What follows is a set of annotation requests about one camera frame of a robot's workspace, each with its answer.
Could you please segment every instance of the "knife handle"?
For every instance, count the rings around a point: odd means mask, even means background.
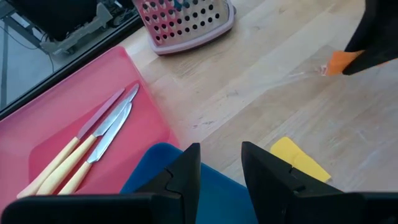
[[[77,187],[80,185],[81,181],[85,178],[88,170],[91,167],[91,163],[85,162],[81,167],[77,170],[75,175],[68,181],[67,184],[63,187],[63,189],[58,193],[59,195],[68,195],[75,192]]]
[[[53,172],[60,164],[69,156],[74,150],[76,145],[79,143],[79,139],[74,137],[59,153],[55,158],[45,167],[45,169],[19,194],[17,198],[22,198],[30,195],[35,195],[43,181]]]
[[[79,160],[86,154],[87,150],[93,145],[97,138],[94,135],[88,136],[73,153],[70,154],[50,175],[37,191],[37,195],[52,194],[61,184],[65,177],[70,173]]]

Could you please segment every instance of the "orange object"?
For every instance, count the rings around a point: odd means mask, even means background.
[[[325,75],[333,76],[339,75],[356,57],[358,57],[363,50],[357,52],[344,52],[342,50],[333,52],[333,55],[326,68]]]

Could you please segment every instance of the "wooden table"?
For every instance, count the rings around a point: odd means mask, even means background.
[[[233,30],[158,57],[141,29],[125,46],[185,149],[244,183],[241,142],[291,137],[341,190],[398,189],[397,62],[351,77],[317,72],[348,43],[364,0],[232,0]]]

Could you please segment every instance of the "yellow sticky note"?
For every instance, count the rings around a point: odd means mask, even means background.
[[[293,164],[294,158],[304,152],[294,142],[288,138],[283,137],[271,146],[271,153],[289,164]]]
[[[293,167],[311,177],[326,182],[330,175],[308,155],[298,155],[293,161]]]
[[[271,153],[311,177],[326,182],[331,176],[290,138],[283,137],[271,146]]]

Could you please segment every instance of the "knife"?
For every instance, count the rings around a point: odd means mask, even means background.
[[[87,161],[81,165],[81,167],[77,170],[75,175],[68,181],[68,183],[63,187],[63,189],[58,193],[59,195],[72,194],[80,185],[81,181],[85,178],[87,172],[94,162],[99,161],[101,156],[107,150],[108,146],[111,144],[114,137],[117,135],[119,130],[121,129],[124,122],[127,120],[129,113],[131,111],[131,103],[128,103],[127,106],[123,109],[122,113],[118,116],[116,121],[112,124],[109,130],[106,132],[104,137],[95,147],[94,151],[91,153]]]
[[[139,89],[139,85],[135,84],[132,90],[128,93],[127,97],[120,102],[115,109],[106,117],[106,119],[100,124],[95,132],[88,136],[77,149],[71,153],[43,182],[37,191],[37,195],[48,195],[52,194],[54,190],[61,184],[65,177],[74,168],[77,162],[86,154],[87,150],[93,145],[97,137],[102,136],[108,130],[108,128],[114,123],[116,118],[122,112],[124,107],[132,101]]]
[[[57,156],[45,167],[45,169],[19,194],[17,198],[35,195],[43,181],[57,168],[61,162],[63,162],[69,154],[73,151],[76,145],[80,142],[80,139],[87,133],[87,131],[97,122],[97,120],[112,106],[112,104],[119,98],[124,92],[124,88],[116,92],[105,104],[92,116],[79,130],[76,137],[58,153]]]

